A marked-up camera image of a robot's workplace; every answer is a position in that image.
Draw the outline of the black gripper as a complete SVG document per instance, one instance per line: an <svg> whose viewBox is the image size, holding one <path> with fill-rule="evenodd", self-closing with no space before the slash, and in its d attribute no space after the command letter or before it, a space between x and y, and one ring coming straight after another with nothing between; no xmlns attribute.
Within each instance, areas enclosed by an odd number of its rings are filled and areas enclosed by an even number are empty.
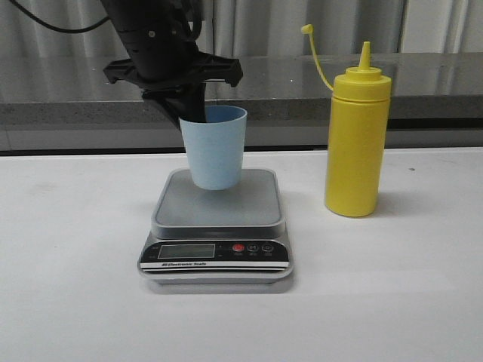
<svg viewBox="0 0 483 362"><path fill-rule="evenodd" d="M198 49L200 1L103 1L102 6L129 55L104 68L109 83L128 81L145 89L143 101L176 129L180 118L206 122L203 82L235 87L242 79L239 60ZM185 85L182 93L170 90Z"/></svg>

